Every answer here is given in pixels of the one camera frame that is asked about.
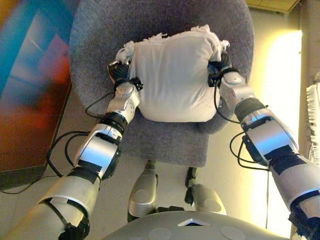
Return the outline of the robot right hand dark glove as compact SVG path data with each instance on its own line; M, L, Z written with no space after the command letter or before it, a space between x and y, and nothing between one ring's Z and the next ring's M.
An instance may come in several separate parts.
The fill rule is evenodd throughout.
M232 62L229 57L229 54L225 51L222 52L221 55L221 61L209 61L208 62L208 73L209 74L218 74L224 69L232 67Z

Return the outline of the robot left hand dark glove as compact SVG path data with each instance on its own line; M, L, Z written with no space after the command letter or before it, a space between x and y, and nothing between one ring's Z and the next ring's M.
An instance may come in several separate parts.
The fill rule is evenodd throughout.
M128 78L129 68L130 64L128 62L122 63L119 60L107 64L108 75L114 84Z

